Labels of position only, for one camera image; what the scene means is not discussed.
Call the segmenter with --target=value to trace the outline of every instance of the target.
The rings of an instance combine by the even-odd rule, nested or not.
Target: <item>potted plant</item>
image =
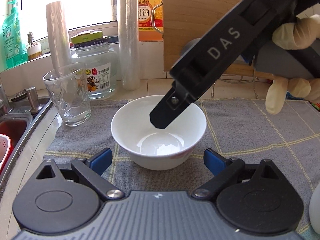
[[[29,48],[27,48],[28,60],[40,57],[42,55],[41,43],[35,42],[32,32],[29,32],[27,37],[29,43]]]

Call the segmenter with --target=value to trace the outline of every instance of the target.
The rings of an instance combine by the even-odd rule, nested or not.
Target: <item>gloved finger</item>
[[[293,78],[288,82],[288,91],[296,98],[304,98],[309,95],[311,85],[303,78]]]
[[[288,89],[288,79],[276,77],[269,87],[266,97],[266,110],[269,114],[278,114],[285,101]]]
[[[309,80],[311,91],[308,96],[304,97],[305,100],[320,103],[320,78]]]
[[[306,49],[316,38],[320,38],[320,16],[285,23],[276,29],[272,41],[282,49]]]

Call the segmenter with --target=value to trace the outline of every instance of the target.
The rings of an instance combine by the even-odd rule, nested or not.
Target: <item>gray cloth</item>
[[[286,101],[279,114],[270,115],[264,100],[201,100],[197,104],[207,117],[208,127],[192,156],[172,170],[150,171],[132,162],[112,138],[112,117],[127,102],[93,101],[92,117],[75,128],[62,125],[44,159],[67,163],[109,147],[113,162],[102,176],[128,194],[130,190],[193,191],[213,177],[203,164],[203,152],[209,147],[247,163],[268,158],[303,199],[305,211],[297,231],[305,239],[320,239],[308,216],[312,192],[320,181],[320,113],[310,103]]]

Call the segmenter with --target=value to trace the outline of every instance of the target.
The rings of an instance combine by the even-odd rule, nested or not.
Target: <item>stainless steel sink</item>
[[[39,103],[44,105],[43,109],[37,115],[32,116],[30,113],[31,106],[27,99],[18,102],[10,102],[13,110],[9,114],[0,117],[0,133],[9,136],[14,146],[7,163],[0,174],[0,199],[17,158],[32,132],[52,106],[52,101],[48,97],[39,98]]]

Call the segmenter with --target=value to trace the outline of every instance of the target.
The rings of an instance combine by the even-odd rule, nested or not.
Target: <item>drinking glass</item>
[[[84,63],[54,69],[44,77],[44,84],[67,126],[82,124],[91,116]]]

